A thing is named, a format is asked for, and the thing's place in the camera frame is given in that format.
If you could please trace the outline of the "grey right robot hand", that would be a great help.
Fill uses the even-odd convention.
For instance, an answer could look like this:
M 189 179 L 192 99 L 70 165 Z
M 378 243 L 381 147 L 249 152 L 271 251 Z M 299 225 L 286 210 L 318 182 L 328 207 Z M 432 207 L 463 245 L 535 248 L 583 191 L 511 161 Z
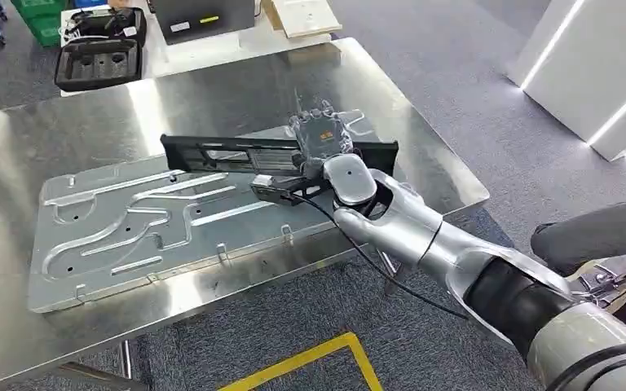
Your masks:
M 327 159 L 354 151 L 346 123 L 328 100 L 321 100 L 317 108 L 292 115 L 289 128 L 300 151 L 292 156 L 292 161 L 305 178 L 318 178 Z

